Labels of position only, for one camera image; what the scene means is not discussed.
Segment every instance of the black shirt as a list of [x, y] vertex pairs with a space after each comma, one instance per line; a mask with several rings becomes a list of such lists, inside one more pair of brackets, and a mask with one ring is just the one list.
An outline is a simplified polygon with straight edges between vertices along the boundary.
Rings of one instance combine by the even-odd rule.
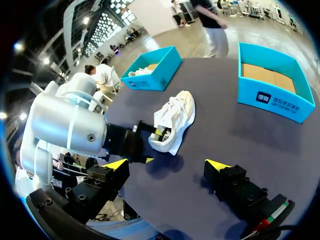
[[[218, 15], [218, 12], [216, 8], [212, 5], [210, 0], [190, 0], [192, 6], [195, 8], [196, 6], [200, 5], [204, 7], [205, 9], [208, 9], [210, 12], [213, 12], [215, 15]], [[220, 29], [221, 26], [217, 23], [216, 20], [203, 15], [201, 12], [199, 12], [199, 18], [202, 22], [202, 25], [205, 28], [209, 29]]]

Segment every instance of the logo on box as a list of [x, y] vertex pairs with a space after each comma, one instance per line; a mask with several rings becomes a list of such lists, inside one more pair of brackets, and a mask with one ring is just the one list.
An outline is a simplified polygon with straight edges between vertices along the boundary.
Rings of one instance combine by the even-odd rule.
[[271, 98], [270, 94], [262, 92], [262, 91], [258, 91], [258, 94], [257, 94], [255, 100], [260, 103], [267, 104], [267, 103], [269, 103], [270, 98]]

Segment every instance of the window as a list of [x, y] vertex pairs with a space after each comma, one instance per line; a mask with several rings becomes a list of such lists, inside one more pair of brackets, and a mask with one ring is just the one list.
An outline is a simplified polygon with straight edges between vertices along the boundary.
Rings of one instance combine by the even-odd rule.
[[[91, 40], [96, 46], [100, 47], [102, 44], [104, 44], [104, 42], [108, 41], [120, 30], [121, 27], [116, 23], [116, 20], [113, 19], [112, 16], [109, 16], [107, 13], [103, 12], [100, 16]], [[90, 56], [96, 50], [97, 48], [91, 42], [89, 42], [84, 52], [87, 56]]]
[[136, 16], [127, 7], [127, 4], [132, 3], [133, 1], [134, 0], [111, 0], [110, 8], [127, 26], [136, 19]]

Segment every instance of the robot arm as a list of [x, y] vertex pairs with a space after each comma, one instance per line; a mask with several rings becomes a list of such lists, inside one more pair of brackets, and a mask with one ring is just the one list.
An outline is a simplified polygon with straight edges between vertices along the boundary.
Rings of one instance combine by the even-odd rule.
[[107, 153], [146, 162], [143, 140], [131, 129], [106, 124], [105, 116], [91, 111], [97, 100], [95, 80], [76, 73], [72, 80], [57, 86], [50, 83], [34, 99], [20, 149], [22, 167], [34, 174], [34, 189], [51, 185], [52, 154], [37, 147], [39, 140], [83, 156], [99, 158]]

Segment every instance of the desk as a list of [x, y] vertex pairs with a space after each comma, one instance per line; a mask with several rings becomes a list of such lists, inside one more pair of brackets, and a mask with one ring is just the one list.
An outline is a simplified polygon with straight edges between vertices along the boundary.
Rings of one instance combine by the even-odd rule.
[[237, 88], [237, 60], [188, 58], [165, 91], [124, 86], [107, 111], [109, 123], [133, 127], [143, 120], [153, 125], [154, 112], [170, 96], [181, 90], [193, 95], [195, 120], [177, 155], [157, 152], [146, 141], [145, 152], [155, 159], [130, 164], [121, 190], [142, 218], [173, 240], [239, 239], [246, 225], [204, 180], [205, 159], [238, 164], [253, 183], [268, 188], [269, 199], [283, 194], [293, 200], [295, 208], [283, 225], [296, 224], [314, 196], [320, 177], [319, 106], [299, 124], [237, 103]]

